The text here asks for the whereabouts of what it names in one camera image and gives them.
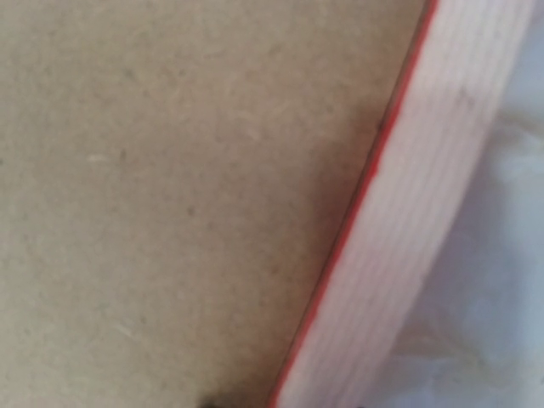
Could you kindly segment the brown cardboard backing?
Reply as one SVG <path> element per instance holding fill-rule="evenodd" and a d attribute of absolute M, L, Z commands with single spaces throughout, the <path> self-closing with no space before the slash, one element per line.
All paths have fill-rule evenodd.
<path fill-rule="evenodd" d="M 2 2 L 2 406 L 265 406 L 424 6 Z"/>

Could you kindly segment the red wooden picture frame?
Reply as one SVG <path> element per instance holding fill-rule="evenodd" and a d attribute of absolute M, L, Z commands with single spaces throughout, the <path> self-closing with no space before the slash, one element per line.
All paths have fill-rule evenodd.
<path fill-rule="evenodd" d="M 535 9 L 425 3 L 269 406 L 363 405 L 456 217 Z"/>

